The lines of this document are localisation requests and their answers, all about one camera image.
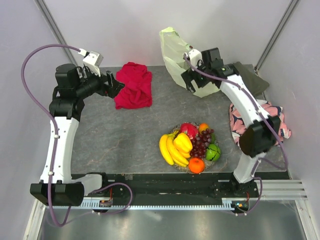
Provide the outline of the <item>pale green plastic bag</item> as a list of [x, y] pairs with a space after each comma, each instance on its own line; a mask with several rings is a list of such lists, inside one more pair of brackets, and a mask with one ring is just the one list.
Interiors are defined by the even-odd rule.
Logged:
[[[162, 58], [165, 67], [176, 84], [186, 89], [186, 84], [181, 74], [190, 68], [184, 59], [184, 54], [193, 49], [185, 42], [173, 27], [167, 27], [159, 32]], [[198, 67], [202, 72], [206, 69], [204, 62]], [[212, 83], [212, 93], [192, 93], [193, 95], [203, 98], [218, 92], [218, 87]]]

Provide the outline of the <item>orange green mango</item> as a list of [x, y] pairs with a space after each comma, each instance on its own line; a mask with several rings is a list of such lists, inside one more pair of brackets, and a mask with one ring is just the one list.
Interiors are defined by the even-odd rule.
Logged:
[[208, 143], [214, 143], [216, 140], [215, 131], [210, 128], [207, 123], [201, 123], [198, 127], [199, 136], [202, 140]]

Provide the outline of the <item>red dragon fruit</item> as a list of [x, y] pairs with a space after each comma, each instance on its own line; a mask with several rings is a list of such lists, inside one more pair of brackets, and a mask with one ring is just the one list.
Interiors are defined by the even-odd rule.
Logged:
[[194, 139], [199, 134], [198, 127], [188, 122], [185, 122], [180, 126], [179, 132], [186, 134], [190, 140]]

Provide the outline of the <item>yellow bell pepper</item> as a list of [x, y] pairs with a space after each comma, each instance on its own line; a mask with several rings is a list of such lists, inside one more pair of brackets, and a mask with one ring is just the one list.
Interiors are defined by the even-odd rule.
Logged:
[[189, 153], [193, 149], [193, 145], [189, 137], [184, 133], [179, 133], [173, 140], [173, 145], [181, 152]]

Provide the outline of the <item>olive green cloth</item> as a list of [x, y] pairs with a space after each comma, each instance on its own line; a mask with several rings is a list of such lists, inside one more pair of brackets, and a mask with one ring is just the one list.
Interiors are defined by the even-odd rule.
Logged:
[[258, 97], [270, 86], [270, 84], [256, 75], [252, 64], [242, 64], [241, 62], [235, 62], [233, 64], [238, 70], [245, 86], [254, 97]]

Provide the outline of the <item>red grape bunch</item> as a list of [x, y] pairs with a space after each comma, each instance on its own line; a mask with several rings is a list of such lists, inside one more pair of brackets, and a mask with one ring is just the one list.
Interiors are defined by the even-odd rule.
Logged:
[[216, 135], [213, 129], [207, 128], [201, 131], [195, 138], [191, 140], [192, 150], [190, 151], [191, 157], [205, 159], [207, 155], [207, 148], [210, 144], [216, 142]]

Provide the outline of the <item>yellow banana bunch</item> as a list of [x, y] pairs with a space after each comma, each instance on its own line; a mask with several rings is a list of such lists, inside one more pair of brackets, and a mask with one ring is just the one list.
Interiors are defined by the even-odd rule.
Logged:
[[173, 139], [178, 131], [169, 134], [164, 134], [159, 140], [159, 150], [164, 160], [171, 166], [178, 165], [180, 167], [187, 167], [188, 160], [179, 153], [173, 145]]

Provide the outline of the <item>orange tangerine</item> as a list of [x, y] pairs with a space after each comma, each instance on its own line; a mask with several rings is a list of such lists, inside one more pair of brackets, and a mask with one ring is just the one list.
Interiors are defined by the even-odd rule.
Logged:
[[188, 168], [194, 174], [200, 174], [205, 170], [205, 162], [201, 158], [192, 157], [189, 160]]

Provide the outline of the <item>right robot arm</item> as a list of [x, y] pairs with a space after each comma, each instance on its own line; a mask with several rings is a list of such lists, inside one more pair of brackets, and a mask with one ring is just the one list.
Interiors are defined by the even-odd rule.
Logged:
[[236, 107], [245, 126], [239, 138], [242, 151], [229, 191], [235, 197], [247, 191], [246, 183], [254, 178], [259, 159], [275, 145], [281, 120], [271, 116], [254, 98], [246, 87], [240, 71], [233, 63], [225, 64], [218, 48], [200, 52], [191, 49], [183, 54], [189, 69], [181, 74], [186, 88], [194, 93], [213, 83]]

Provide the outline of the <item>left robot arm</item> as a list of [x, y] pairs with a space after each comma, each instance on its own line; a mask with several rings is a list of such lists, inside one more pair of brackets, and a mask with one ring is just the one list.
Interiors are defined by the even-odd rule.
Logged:
[[38, 183], [30, 185], [30, 194], [46, 206], [80, 206], [83, 198], [94, 192], [106, 196], [110, 185], [106, 174], [90, 172], [73, 179], [71, 159], [74, 139], [84, 109], [84, 100], [98, 94], [115, 98], [125, 87], [107, 71], [97, 76], [88, 67], [72, 63], [60, 65], [55, 70], [57, 86], [52, 93], [49, 113], [50, 141], [46, 163]]

